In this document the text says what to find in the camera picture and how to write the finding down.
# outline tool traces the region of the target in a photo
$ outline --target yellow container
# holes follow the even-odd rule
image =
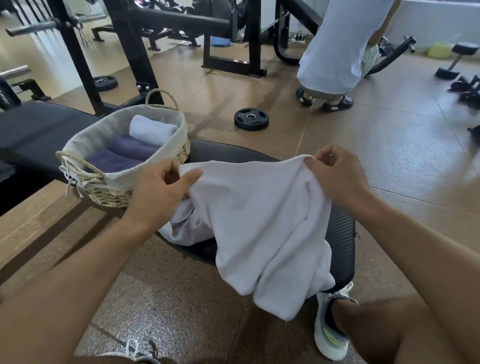
[[[427,56],[432,58],[448,58],[452,54],[453,44],[434,43],[428,50]]]

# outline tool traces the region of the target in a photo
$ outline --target black sandal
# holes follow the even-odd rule
[[[348,97],[347,95],[342,97],[342,100],[336,104],[336,105],[331,105],[328,101],[325,102],[322,105],[322,110],[325,111],[340,111],[340,110],[347,110],[353,106],[353,100],[351,97]]]
[[[303,106],[312,106],[313,105],[313,98],[311,100],[305,98],[305,96],[303,96],[303,92],[305,90],[303,89],[303,87],[299,87],[297,88],[297,90],[295,91],[295,96],[297,97],[297,99],[300,101],[300,103],[303,105]]]

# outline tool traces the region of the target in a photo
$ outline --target rope handle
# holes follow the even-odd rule
[[[59,151],[55,152],[55,155],[57,156],[58,159],[60,159],[60,161],[63,161],[63,159],[65,157],[73,159],[75,162],[78,162],[80,164],[83,164],[85,167],[90,168],[93,172],[95,172],[96,174],[99,174],[100,177],[104,176],[104,173],[101,170],[99,170],[97,167],[95,167],[93,164],[87,162],[86,160],[83,160],[83,159],[77,157],[75,154],[73,154],[72,152],[70,152],[68,150],[59,150]]]
[[[167,95],[168,97],[171,98],[171,100],[173,101],[173,104],[175,105],[174,108],[170,107],[170,106],[165,106],[165,105],[160,105],[160,104],[149,104],[149,101],[150,101],[150,96],[153,95],[154,93],[156,92],[160,92],[160,93],[164,93],[165,95]],[[173,97],[173,95],[168,92],[168,91],[165,91],[165,90],[161,90],[159,88],[154,88],[153,90],[149,91],[147,96],[145,97],[145,104],[146,105],[149,105],[149,106],[153,106],[154,108],[161,108],[161,109],[170,109],[170,110],[174,110],[174,111],[179,111],[180,108],[179,108],[179,105],[178,105],[178,102],[175,100],[175,98]]]

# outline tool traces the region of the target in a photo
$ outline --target person's left hand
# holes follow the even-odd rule
[[[179,167],[174,159],[145,167],[138,175],[122,223],[138,229],[146,237],[165,225],[188,189],[202,175],[202,170],[196,169],[179,178]]]

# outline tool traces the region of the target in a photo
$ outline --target person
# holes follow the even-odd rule
[[[368,363],[478,363],[480,256],[376,197],[358,158],[343,148],[325,146],[305,164],[324,193],[373,235],[418,292],[363,304],[347,297],[349,287],[320,294],[316,326],[324,335],[322,352],[339,359],[351,340]],[[0,305],[4,363],[131,362],[72,356],[123,266],[173,216],[202,174],[193,170],[179,178],[178,168],[164,160],[142,171],[122,219]]]
[[[325,111],[353,106],[347,96],[380,57],[378,42],[401,0],[330,0],[317,34],[300,60],[295,96]]]

